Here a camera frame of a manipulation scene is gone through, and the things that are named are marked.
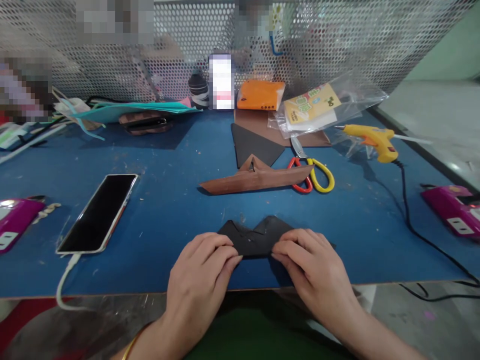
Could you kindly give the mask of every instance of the light green wall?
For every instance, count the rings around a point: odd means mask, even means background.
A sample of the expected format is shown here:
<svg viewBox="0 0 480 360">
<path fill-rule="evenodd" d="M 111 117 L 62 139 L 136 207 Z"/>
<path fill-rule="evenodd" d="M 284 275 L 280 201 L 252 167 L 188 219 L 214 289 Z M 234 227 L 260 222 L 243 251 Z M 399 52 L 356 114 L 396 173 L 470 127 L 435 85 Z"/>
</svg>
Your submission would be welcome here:
<svg viewBox="0 0 480 360">
<path fill-rule="evenodd" d="M 466 80 L 480 74 L 480 1 L 405 80 Z"/>
</svg>

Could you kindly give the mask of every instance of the person's right hand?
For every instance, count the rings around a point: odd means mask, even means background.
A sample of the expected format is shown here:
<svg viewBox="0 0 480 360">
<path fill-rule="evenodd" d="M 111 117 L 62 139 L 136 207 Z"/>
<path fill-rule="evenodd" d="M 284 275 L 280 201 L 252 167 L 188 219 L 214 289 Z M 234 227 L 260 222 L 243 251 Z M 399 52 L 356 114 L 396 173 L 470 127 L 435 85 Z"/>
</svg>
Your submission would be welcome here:
<svg viewBox="0 0 480 360">
<path fill-rule="evenodd" d="M 327 329 L 344 329 L 365 314 L 344 264 L 325 236 L 310 229 L 283 234 L 272 257 L 285 266 L 298 295 Z"/>
</svg>

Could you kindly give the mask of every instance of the bottle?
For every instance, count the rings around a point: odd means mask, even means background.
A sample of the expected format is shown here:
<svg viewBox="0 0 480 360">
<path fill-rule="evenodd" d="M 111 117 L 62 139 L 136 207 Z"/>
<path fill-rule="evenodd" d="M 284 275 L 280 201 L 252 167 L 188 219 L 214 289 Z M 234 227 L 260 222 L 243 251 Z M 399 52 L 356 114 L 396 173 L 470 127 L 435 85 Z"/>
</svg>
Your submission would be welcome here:
<svg viewBox="0 0 480 360">
<path fill-rule="evenodd" d="M 209 85 L 200 72 L 194 71 L 188 80 L 191 100 L 197 109 L 208 109 L 209 107 Z"/>
</svg>

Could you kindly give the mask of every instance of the perforated metal screen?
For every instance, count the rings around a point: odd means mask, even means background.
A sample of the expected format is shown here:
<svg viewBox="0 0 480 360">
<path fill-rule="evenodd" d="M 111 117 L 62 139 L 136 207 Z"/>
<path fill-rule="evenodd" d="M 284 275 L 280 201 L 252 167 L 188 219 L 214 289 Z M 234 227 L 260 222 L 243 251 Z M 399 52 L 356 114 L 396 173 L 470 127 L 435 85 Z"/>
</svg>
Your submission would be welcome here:
<svg viewBox="0 0 480 360">
<path fill-rule="evenodd" d="M 155 2 L 153 43 L 124 45 L 78 41 L 75 0 L 0 0 L 0 50 L 47 51 L 53 84 L 80 98 L 181 99 L 193 70 L 208 77 L 213 52 L 232 53 L 237 89 L 257 77 L 295 95 L 357 68 L 390 93 L 474 3 Z"/>
</svg>

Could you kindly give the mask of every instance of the glue gun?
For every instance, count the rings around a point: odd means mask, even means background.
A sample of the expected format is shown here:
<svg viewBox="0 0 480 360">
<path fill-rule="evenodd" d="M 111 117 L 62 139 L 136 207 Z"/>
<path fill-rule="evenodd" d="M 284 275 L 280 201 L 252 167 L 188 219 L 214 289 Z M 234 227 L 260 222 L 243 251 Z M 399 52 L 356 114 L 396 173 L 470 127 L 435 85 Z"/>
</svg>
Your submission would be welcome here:
<svg viewBox="0 0 480 360">
<path fill-rule="evenodd" d="M 335 128 L 343 130 L 347 135 L 363 138 L 362 144 L 375 148 L 380 163 L 391 163 L 399 156 L 390 142 L 390 139 L 395 136 L 393 130 L 365 125 L 345 125 L 335 126 Z"/>
</svg>

